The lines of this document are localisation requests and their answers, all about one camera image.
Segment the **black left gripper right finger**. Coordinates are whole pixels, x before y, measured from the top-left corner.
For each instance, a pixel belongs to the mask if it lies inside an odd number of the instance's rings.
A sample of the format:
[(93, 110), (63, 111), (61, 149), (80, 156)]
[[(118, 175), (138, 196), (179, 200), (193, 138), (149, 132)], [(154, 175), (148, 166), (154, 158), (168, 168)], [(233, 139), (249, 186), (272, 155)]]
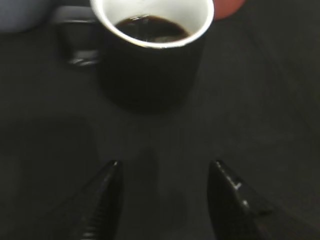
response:
[(218, 240), (285, 240), (279, 211), (221, 160), (208, 166), (207, 206)]

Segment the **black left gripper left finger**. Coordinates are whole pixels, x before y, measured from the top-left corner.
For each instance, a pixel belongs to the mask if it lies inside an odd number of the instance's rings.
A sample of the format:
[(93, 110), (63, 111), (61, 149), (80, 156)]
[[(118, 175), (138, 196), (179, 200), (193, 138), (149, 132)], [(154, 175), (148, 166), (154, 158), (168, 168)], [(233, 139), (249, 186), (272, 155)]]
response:
[(123, 163), (112, 160), (59, 207), (55, 240), (113, 240), (123, 208)]

